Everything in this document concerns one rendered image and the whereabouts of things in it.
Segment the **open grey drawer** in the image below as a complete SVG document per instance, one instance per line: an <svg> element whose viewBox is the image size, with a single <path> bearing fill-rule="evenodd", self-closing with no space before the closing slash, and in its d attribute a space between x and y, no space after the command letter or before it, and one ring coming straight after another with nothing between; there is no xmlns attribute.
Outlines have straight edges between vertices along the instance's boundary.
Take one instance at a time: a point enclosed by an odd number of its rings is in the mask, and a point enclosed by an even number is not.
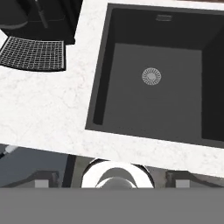
<svg viewBox="0 0 224 224"><path fill-rule="evenodd" d="M0 145L0 153L7 147ZM36 171L58 171L59 186L72 186L76 156L65 153L17 147L0 159L0 187L25 179Z"/></svg>

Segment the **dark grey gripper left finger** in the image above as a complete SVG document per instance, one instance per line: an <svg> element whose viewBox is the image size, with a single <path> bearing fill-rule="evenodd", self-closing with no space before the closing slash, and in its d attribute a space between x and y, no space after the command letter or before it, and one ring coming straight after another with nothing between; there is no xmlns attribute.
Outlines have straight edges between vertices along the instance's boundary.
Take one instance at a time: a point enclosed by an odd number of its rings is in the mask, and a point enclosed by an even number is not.
<svg viewBox="0 0 224 224"><path fill-rule="evenodd" d="M27 178L3 185L3 188L56 188L59 186L59 180L60 175L58 171L35 171Z"/></svg>

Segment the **black coffee machine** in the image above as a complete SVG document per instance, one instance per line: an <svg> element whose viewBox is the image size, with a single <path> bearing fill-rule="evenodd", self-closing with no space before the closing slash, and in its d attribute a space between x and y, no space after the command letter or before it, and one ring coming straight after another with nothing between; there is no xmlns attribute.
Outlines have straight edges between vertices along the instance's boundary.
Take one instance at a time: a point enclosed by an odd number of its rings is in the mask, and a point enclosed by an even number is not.
<svg viewBox="0 0 224 224"><path fill-rule="evenodd" d="M0 0L0 65L31 72L67 69L83 0Z"/></svg>

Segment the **white and black round object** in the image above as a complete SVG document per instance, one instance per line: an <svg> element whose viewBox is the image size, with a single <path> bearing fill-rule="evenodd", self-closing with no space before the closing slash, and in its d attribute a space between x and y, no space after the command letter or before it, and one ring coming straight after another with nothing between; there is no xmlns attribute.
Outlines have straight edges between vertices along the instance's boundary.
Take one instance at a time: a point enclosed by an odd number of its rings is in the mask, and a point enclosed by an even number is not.
<svg viewBox="0 0 224 224"><path fill-rule="evenodd" d="M154 188L155 183L151 173L143 165L97 158L84 170L81 187L126 190Z"/></svg>

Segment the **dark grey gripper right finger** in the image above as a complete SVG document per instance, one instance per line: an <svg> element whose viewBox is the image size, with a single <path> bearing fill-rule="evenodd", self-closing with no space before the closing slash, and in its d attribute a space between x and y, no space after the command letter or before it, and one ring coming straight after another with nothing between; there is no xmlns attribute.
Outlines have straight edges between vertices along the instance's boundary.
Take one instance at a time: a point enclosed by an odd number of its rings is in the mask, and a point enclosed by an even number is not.
<svg viewBox="0 0 224 224"><path fill-rule="evenodd" d="M221 185L197 178L189 171L167 171L165 173L166 187L191 188L191 187L213 187L221 188Z"/></svg>

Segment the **black kitchen sink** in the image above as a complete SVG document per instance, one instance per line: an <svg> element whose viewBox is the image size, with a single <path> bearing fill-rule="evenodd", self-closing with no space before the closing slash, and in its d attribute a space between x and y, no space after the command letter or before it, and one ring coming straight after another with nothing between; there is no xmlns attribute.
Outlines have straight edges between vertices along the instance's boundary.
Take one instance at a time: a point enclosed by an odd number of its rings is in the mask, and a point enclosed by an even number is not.
<svg viewBox="0 0 224 224"><path fill-rule="evenodd" d="M224 10L108 4L86 127L224 149Z"/></svg>

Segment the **rolling pin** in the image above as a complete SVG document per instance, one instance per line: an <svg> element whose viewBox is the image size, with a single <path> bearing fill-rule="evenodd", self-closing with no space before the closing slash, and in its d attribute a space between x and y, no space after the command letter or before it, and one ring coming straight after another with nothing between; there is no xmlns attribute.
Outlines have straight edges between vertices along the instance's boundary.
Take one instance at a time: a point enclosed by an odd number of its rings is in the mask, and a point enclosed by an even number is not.
<svg viewBox="0 0 224 224"><path fill-rule="evenodd" d="M13 151L15 151L18 147L15 145L8 145L3 152L0 153L0 159L5 157L8 154L11 154Z"/></svg>

